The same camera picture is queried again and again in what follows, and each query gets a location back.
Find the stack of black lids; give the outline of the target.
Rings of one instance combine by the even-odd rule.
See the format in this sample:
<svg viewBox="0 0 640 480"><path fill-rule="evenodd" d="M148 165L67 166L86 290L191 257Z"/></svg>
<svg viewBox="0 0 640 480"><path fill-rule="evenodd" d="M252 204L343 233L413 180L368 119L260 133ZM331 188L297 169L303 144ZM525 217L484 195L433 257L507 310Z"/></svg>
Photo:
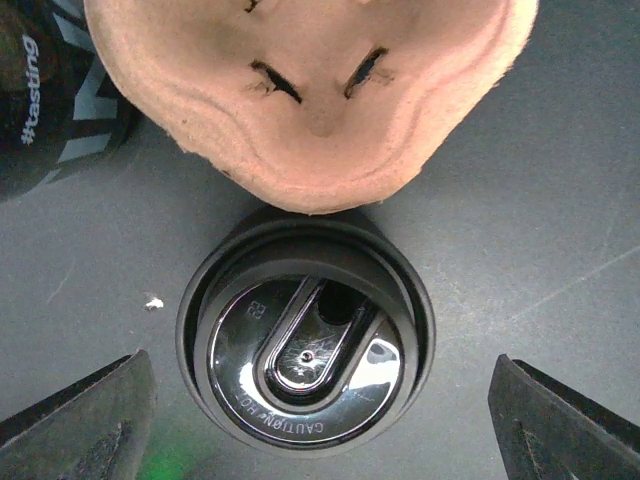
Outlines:
<svg viewBox="0 0 640 480"><path fill-rule="evenodd" d="M195 271L175 344L216 426L269 453L316 458L365 443L411 407L436 322L419 274L365 215L265 206Z"/></svg>

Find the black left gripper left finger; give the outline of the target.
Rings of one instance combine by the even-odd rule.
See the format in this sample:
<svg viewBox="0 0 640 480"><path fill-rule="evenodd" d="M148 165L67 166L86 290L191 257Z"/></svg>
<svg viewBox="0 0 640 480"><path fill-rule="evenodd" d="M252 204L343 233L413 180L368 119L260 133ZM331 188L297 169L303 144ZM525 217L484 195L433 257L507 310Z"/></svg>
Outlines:
<svg viewBox="0 0 640 480"><path fill-rule="evenodd" d="M134 479L156 405L139 350L1 422L3 479Z"/></svg>

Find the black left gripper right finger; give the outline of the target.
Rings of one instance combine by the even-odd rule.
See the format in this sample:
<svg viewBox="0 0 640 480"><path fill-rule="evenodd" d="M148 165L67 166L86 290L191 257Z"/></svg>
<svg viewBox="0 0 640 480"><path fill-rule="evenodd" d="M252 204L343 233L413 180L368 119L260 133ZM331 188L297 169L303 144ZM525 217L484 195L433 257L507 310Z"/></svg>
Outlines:
<svg viewBox="0 0 640 480"><path fill-rule="evenodd" d="M508 478L639 477L639 427L526 362L500 355L487 401Z"/></svg>

